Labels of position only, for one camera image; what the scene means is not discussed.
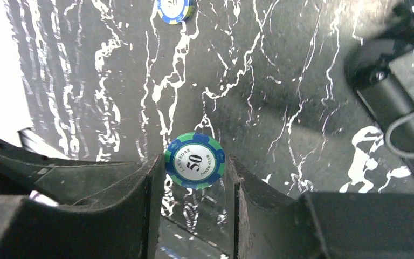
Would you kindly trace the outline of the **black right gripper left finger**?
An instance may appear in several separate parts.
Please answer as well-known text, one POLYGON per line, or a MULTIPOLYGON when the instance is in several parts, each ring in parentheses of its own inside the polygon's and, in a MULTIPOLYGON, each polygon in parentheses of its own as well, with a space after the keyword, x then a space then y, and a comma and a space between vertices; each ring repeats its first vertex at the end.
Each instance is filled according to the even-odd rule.
POLYGON ((164 158, 72 205, 0 195, 0 258, 154 258, 164 158))

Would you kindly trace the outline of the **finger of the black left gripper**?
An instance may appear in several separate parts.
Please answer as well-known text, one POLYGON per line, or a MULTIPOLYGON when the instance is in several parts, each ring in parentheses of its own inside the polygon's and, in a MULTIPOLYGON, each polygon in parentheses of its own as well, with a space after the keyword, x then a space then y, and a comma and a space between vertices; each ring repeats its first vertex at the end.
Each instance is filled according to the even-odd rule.
POLYGON ((138 162, 91 162, 51 158, 0 139, 0 195, 36 190, 61 204, 74 204, 133 174, 138 162))

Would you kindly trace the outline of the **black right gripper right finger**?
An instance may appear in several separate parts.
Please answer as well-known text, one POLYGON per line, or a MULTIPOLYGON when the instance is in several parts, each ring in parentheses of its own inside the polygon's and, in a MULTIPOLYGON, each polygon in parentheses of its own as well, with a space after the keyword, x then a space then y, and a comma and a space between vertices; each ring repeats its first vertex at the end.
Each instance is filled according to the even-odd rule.
POLYGON ((414 258, 414 195, 306 192, 293 199, 227 158, 233 258, 414 258))

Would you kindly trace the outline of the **green blue chip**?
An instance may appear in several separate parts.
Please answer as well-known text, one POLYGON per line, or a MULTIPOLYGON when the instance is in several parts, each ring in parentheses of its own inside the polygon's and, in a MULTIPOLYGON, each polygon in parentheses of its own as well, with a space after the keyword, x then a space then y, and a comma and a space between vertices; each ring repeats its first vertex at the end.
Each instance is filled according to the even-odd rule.
POLYGON ((212 186, 224 174, 226 155, 220 143, 202 133, 185 133, 164 152, 165 171, 174 183, 191 189, 212 186))
POLYGON ((194 11, 192 0, 157 0, 156 5, 161 19, 171 25, 182 23, 194 11))

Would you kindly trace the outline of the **black poker chip case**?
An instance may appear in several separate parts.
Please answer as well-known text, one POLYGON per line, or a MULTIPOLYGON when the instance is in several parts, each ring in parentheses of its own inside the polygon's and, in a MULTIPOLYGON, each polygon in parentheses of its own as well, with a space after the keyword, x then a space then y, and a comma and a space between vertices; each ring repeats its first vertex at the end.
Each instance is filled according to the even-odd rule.
POLYGON ((390 68, 393 60, 414 50, 414 1, 402 1, 393 11, 395 20, 348 57, 345 74, 389 151, 414 177, 414 100, 390 68))

